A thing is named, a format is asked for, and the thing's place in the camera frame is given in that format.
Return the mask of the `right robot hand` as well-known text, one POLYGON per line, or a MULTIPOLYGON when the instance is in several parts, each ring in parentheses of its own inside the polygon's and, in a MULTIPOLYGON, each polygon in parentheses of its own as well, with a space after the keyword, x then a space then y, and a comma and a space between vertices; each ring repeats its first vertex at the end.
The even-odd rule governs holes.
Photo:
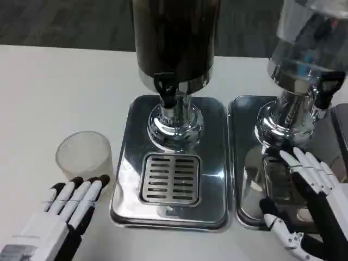
POLYGON ((296 231, 289 215, 266 197, 259 206, 268 230, 298 260, 347 260, 347 183, 339 182, 324 161, 298 147, 277 150, 276 156, 290 170, 321 239, 296 231))

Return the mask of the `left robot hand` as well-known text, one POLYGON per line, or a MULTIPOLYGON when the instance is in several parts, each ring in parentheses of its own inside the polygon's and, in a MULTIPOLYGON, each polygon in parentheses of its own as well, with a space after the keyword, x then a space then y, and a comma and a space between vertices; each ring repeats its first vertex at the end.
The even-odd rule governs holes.
POLYGON ((1 249, 1 260, 72 260, 110 177, 75 177, 52 186, 29 222, 1 249))

